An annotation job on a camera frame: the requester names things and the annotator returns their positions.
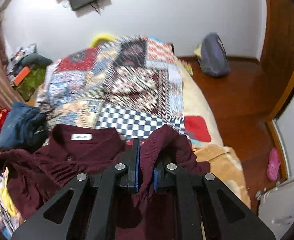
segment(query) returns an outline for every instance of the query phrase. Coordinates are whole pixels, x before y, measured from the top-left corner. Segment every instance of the red patch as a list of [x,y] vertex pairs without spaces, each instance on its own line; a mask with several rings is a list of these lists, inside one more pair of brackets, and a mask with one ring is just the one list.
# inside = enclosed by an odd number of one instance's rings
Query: red patch
[[191,139],[211,142],[205,120],[201,116],[185,116],[185,130]]
[[56,72],[69,70],[88,71],[94,65],[96,58],[97,48],[86,49],[64,58],[60,62]]

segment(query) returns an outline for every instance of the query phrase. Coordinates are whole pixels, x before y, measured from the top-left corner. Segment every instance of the ribbed knit fabric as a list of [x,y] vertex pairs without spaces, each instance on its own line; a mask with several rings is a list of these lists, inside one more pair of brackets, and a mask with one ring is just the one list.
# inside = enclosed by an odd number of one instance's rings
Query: ribbed knit fabric
[[[72,134],[92,134],[92,139],[71,140]],[[124,149],[115,128],[94,130],[58,124],[49,145],[33,155],[25,150],[0,153],[0,169],[9,167],[8,191],[27,219],[77,174],[98,174],[118,163]],[[172,162],[189,172],[209,172],[209,163],[197,163],[185,135],[167,125],[155,130],[141,146],[139,192],[116,198],[116,239],[173,238],[172,197],[153,194],[151,182],[160,153],[168,154]]]

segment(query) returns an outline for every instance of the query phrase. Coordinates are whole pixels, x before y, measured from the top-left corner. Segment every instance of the clothing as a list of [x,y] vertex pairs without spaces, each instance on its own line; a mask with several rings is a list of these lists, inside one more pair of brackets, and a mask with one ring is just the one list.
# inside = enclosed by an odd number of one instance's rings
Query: clothing
[[14,102],[0,133],[0,151],[24,149],[34,152],[41,147],[48,135],[46,115],[37,107]]
[[23,47],[18,48],[17,52],[11,55],[10,62],[6,68],[6,74],[7,75],[14,74],[14,76],[16,76],[20,72],[20,70],[22,70],[22,68],[24,67],[24,65],[20,64],[22,59],[36,52],[37,52],[37,48],[35,43],[30,44],[25,49]]
[[[72,134],[92,134],[92,139],[71,140]],[[115,128],[93,130],[58,124],[52,130],[49,144],[33,155],[20,149],[0,153],[0,169],[11,165],[16,170],[17,175],[8,182],[8,190],[27,219],[77,174],[98,174],[118,163],[124,149],[125,141]],[[172,237],[172,223],[168,224],[173,218],[172,199],[169,195],[153,195],[151,184],[160,152],[189,172],[199,175],[209,172],[209,163],[196,161],[186,136],[167,125],[155,130],[141,146],[139,192],[118,199],[117,214],[123,215],[116,217],[116,239]]]
[[0,230],[12,236],[13,232],[24,222],[20,213],[17,211],[17,216],[13,217],[9,214],[1,197],[1,188],[5,188],[5,178],[7,171],[0,173]]
[[25,58],[22,59],[21,65],[22,66],[30,66],[31,64],[38,64],[38,65],[50,65],[53,63],[52,60],[43,57],[37,53],[29,54]]
[[8,168],[6,167],[5,172],[4,172],[4,187],[0,188],[0,198],[3,200],[4,206],[6,207],[8,213],[12,217],[17,217],[17,211],[16,207],[11,199],[11,196],[8,193],[7,190],[7,180],[8,180]]
[[0,132],[1,132],[1,129],[3,127],[3,124],[5,122],[5,119],[6,119],[8,113],[9,113],[8,109],[6,109],[6,108],[0,109]]

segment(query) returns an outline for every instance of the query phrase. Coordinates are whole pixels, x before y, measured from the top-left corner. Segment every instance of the checkered fabric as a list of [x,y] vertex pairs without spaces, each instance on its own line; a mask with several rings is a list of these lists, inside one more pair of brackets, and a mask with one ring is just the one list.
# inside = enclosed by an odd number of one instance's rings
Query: checkered fabric
[[146,139],[154,130],[164,124],[174,128],[180,134],[186,135],[189,139],[185,132],[183,118],[166,120],[154,114],[135,111],[111,103],[103,104],[95,129],[114,127],[123,140],[130,138]]

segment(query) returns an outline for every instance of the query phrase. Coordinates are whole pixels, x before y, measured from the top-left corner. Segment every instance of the orange box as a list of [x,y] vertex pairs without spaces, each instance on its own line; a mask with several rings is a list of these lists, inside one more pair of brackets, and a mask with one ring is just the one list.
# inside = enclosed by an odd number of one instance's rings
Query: orange box
[[16,76],[16,78],[14,79],[14,85],[18,86],[22,80],[30,73],[30,69],[29,67],[24,67]]

